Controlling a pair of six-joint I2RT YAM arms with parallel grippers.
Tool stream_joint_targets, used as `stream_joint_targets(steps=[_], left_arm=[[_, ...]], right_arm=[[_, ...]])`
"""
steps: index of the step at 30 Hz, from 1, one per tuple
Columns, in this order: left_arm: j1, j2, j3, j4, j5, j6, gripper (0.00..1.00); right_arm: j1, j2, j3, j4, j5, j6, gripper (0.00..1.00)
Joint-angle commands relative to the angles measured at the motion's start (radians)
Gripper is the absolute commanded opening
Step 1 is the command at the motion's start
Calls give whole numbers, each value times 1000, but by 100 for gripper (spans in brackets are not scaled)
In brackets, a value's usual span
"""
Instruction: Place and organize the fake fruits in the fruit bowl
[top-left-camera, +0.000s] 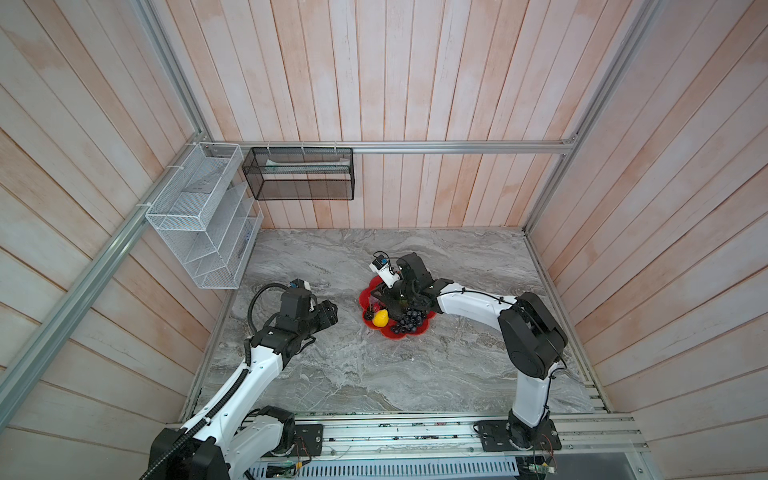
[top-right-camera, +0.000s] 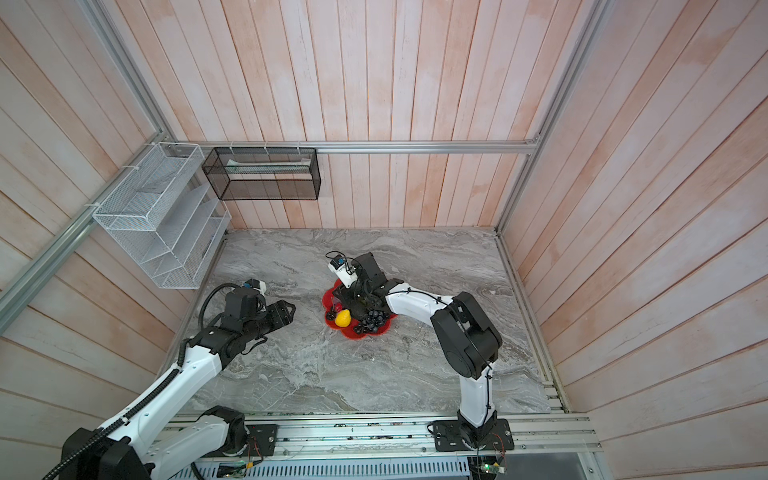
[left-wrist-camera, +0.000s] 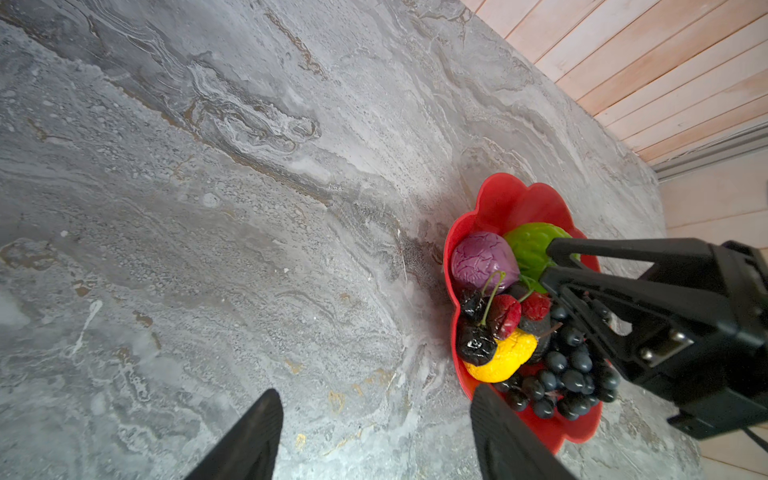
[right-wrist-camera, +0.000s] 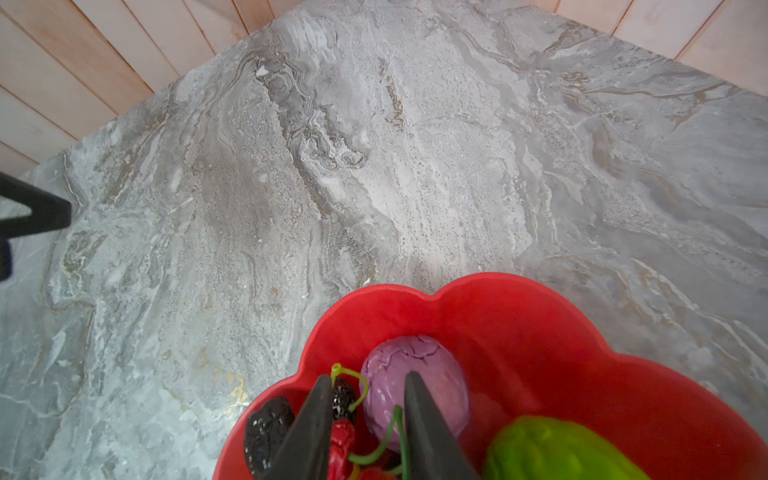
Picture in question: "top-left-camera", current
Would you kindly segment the yellow lemon fruit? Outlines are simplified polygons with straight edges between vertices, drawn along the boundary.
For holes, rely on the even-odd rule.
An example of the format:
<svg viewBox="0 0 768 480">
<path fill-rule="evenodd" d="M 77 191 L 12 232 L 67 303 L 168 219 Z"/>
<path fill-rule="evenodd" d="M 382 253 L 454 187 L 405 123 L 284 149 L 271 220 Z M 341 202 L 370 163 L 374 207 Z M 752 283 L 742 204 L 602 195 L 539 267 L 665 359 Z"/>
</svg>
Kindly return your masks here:
<svg viewBox="0 0 768 480">
<path fill-rule="evenodd" d="M 389 313 L 386 309 L 381 309 L 377 311 L 372 320 L 372 324 L 379 329 L 383 329 L 388 326 L 389 324 Z"/>
</svg>

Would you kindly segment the black grape bunch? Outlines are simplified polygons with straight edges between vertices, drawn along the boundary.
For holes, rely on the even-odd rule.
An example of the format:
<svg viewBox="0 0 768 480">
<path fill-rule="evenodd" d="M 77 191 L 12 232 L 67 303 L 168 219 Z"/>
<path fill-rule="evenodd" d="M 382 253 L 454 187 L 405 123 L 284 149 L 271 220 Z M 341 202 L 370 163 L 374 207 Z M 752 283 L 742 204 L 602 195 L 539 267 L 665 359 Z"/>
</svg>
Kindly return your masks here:
<svg viewBox="0 0 768 480">
<path fill-rule="evenodd" d="M 428 313 L 426 311 L 409 309 L 399 320 L 395 321 L 395 325 L 391 328 L 391 331 L 396 335 L 418 333 L 425 325 L 427 318 Z"/>
</svg>

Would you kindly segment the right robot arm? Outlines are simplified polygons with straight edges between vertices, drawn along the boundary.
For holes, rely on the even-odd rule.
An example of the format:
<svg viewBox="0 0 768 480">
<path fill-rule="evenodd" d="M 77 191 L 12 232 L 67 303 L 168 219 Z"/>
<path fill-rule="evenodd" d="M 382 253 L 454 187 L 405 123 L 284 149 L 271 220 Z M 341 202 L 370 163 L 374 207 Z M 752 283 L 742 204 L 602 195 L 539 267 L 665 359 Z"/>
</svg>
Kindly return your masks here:
<svg viewBox="0 0 768 480">
<path fill-rule="evenodd" d="M 369 264 L 370 284 L 365 321 L 396 338 L 415 334 L 438 315 L 454 315 L 496 328 L 518 371 L 509 430 L 528 440 L 549 419 L 552 376 L 565 363 L 568 339 L 541 298 L 531 292 L 495 295 L 435 278 L 421 257 L 391 258 L 379 251 Z"/>
</svg>

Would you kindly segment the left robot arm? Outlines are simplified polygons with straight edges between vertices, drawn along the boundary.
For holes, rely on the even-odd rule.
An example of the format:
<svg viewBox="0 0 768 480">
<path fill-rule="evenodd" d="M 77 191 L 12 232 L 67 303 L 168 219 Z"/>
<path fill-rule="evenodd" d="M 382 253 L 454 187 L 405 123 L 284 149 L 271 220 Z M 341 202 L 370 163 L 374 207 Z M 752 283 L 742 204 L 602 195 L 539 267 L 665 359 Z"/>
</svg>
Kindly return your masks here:
<svg viewBox="0 0 768 480">
<path fill-rule="evenodd" d="M 242 361 L 197 414 L 158 434 L 143 479 L 250 479 L 264 455 L 298 449 L 293 413 L 253 405 L 317 333 L 337 324 L 338 306 L 318 300 L 303 280 L 272 282 L 254 293 L 246 322 Z"/>
</svg>

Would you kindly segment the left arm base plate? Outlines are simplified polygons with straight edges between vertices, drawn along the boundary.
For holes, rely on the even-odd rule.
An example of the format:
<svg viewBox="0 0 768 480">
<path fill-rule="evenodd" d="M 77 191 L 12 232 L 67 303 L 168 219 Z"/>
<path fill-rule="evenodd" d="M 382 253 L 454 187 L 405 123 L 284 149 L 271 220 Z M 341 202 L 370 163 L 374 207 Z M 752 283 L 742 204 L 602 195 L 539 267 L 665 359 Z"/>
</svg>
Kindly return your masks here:
<svg viewBox="0 0 768 480">
<path fill-rule="evenodd" d="M 268 452 L 266 458 L 314 458 L 320 456 L 323 447 L 322 424 L 299 424 L 283 435 L 277 449 Z"/>
</svg>

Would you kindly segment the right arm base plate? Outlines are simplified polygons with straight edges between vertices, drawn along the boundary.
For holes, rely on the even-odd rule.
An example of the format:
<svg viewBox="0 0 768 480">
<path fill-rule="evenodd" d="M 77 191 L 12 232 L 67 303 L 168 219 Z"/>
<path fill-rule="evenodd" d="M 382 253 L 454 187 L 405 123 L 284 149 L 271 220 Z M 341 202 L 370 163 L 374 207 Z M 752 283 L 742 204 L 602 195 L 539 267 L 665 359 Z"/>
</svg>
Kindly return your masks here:
<svg viewBox="0 0 768 480">
<path fill-rule="evenodd" d="M 484 452 L 532 451 L 562 449 L 554 422 L 545 418 L 537 427 L 510 420 L 484 420 L 473 425 Z"/>
</svg>

